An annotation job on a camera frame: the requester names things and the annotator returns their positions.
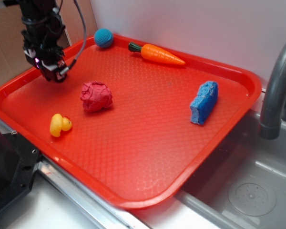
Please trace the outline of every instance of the red plastic tray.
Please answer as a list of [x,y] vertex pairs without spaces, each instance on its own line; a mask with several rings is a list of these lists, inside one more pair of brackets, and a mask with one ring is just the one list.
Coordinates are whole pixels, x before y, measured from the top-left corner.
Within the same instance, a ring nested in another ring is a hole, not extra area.
[[[19,75],[0,88],[0,118],[105,200],[134,209],[172,196],[256,101],[261,83],[246,70],[172,50],[186,66],[146,61],[127,50],[129,41],[115,35],[101,49],[90,37],[63,83],[36,69]],[[65,50],[67,63],[81,45]],[[113,107],[84,112],[88,81],[111,89]],[[189,105],[206,81],[218,82],[219,97],[199,126]],[[49,132],[56,113],[73,123],[60,138]]]

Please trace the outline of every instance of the blue knitted ball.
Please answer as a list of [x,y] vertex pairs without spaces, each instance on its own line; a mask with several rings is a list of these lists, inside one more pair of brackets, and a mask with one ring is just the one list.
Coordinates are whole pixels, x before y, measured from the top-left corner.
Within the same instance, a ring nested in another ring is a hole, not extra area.
[[94,41],[101,48],[108,48],[113,43],[113,34],[108,29],[99,29],[94,35]]

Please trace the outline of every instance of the sink basin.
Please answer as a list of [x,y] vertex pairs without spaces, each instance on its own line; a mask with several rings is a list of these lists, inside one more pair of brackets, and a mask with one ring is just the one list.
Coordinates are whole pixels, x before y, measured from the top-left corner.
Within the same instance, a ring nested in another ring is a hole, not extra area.
[[258,119],[249,111],[179,194],[223,228],[286,229],[286,123],[278,139],[264,140]]

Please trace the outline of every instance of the white wall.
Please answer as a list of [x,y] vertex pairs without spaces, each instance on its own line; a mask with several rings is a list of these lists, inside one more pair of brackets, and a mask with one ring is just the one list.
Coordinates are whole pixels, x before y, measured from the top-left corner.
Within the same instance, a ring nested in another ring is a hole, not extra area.
[[286,0],[91,0],[98,28],[245,68],[266,87],[286,42]]

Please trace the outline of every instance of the tray rim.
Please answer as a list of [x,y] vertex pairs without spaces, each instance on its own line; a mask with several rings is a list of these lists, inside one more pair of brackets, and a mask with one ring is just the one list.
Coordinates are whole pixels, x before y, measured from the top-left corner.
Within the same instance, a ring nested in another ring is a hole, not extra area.
[[[126,38],[120,35],[115,34],[114,39],[119,40],[119,46],[127,45],[130,38]],[[138,44],[144,44],[142,41],[138,41],[135,39],[131,39],[132,41],[138,43]],[[68,47],[64,50],[66,56],[65,59],[69,59],[72,56],[74,56],[77,51],[81,48],[83,41],[79,41],[76,44]],[[91,36],[87,39],[86,48],[94,45],[94,37]],[[122,197],[117,197],[113,194],[113,191],[108,189],[104,186],[101,182],[94,179],[93,186],[96,190],[102,189],[102,193],[99,193],[96,191],[98,195],[106,199],[107,201],[111,202],[112,204],[124,208],[124,209],[138,209],[138,208],[146,208],[152,205],[155,205],[171,196],[173,196],[179,188],[182,186],[182,184],[185,182],[185,180],[203,163],[204,160],[201,160],[201,155],[206,155],[207,157],[211,154],[211,152],[217,147],[217,145],[225,138],[225,136],[233,129],[233,127],[238,123],[238,121],[246,114],[246,112],[250,109],[250,107],[253,105],[253,103],[259,98],[261,92],[262,92],[262,85],[258,77],[245,69],[238,68],[232,65],[228,65],[225,63],[209,60],[206,58],[194,56],[191,54],[187,54],[184,52],[174,51],[171,49],[167,49],[169,52],[174,53],[176,56],[181,57],[183,60],[185,60],[186,67],[195,68],[203,72],[207,73],[213,73],[216,71],[216,75],[219,77],[223,77],[226,79],[230,79],[232,81],[235,81],[237,83],[242,84],[247,90],[248,90],[248,99],[246,102],[242,105],[242,107],[234,113],[232,118],[225,124],[225,127],[219,130],[219,132],[214,136],[213,139],[202,149],[199,155],[193,160],[185,169],[184,171],[177,177],[177,179],[162,193],[149,198],[149,199],[142,199],[142,200],[128,200]],[[38,69],[35,69],[34,67],[30,68],[29,70],[25,71],[24,73],[16,76],[14,79],[6,82],[0,87],[0,103],[7,98],[11,93],[18,90],[22,86],[26,85],[27,83],[31,82],[35,78],[39,77],[41,74]],[[29,131],[26,130],[25,127],[19,125],[10,115],[7,115],[0,109],[0,119],[4,121],[8,126],[10,126],[12,129],[17,130],[19,133],[21,133],[25,138],[27,138],[29,141],[31,141],[36,146],[42,146],[41,151],[47,151],[50,150],[53,151],[53,149],[44,142],[39,139],[38,137],[32,135]],[[62,167],[62,169],[66,170],[68,173],[70,173],[69,168],[70,164],[68,163],[61,163],[59,166]],[[84,185],[86,185],[88,188],[92,189],[89,185],[91,183],[91,177],[88,176],[86,173],[84,173],[82,170],[76,170],[72,171],[70,173],[72,176],[79,179],[80,182],[82,182]]]

